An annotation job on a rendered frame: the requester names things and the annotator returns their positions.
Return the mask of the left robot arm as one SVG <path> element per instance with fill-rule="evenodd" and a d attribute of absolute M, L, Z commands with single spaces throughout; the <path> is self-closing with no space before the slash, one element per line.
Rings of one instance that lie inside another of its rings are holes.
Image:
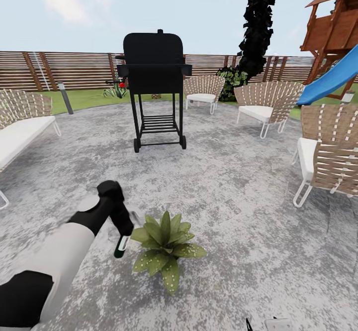
<path fill-rule="evenodd" d="M 110 216 L 121 236 L 146 223 L 140 206 L 125 210 L 118 181 L 97 186 L 98 195 L 84 198 L 63 227 L 0 285 L 0 331 L 30 331 L 48 322 L 65 301 L 91 242 Z"/>

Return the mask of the insectifuge atomizer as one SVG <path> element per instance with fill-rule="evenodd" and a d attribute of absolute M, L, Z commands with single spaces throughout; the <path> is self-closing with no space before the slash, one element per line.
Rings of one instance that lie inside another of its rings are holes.
<path fill-rule="evenodd" d="M 123 257 L 126 247 L 128 245 L 129 239 L 130 239 L 130 235 L 120 236 L 117 246 L 115 248 L 115 253 L 114 253 L 114 256 L 116 258 Z"/>

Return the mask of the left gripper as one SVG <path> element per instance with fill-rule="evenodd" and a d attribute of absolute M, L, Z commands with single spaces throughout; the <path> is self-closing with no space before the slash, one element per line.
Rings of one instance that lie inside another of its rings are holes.
<path fill-rule="evenodd" d="M 121 236 L 125 236 L 130 233 L 130 231 L 135 228 L 134 223 L 131 221 L 129 213 L 124 209 L 122 213 L 116 216 L 110 216 L 115 226 L 118 227 L 118 231 Z"/>

